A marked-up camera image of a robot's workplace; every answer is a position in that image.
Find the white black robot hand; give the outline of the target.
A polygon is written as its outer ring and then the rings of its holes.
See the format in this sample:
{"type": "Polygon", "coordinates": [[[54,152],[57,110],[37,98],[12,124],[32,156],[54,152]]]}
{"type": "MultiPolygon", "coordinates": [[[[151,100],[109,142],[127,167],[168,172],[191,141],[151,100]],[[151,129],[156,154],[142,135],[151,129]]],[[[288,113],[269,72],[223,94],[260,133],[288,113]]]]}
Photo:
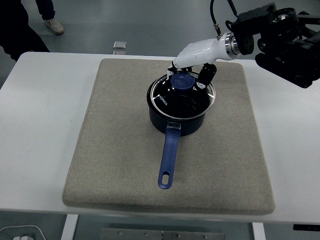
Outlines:
{"type": "Polygon", "coordinates": [[[219,40],[211,38],[188,44],[169,65],[166,79],[170,80],[177,69],[204,64],[211,65],[216,60],[231,60],[226,49],[227,35],[224,33],[219,40]]]}

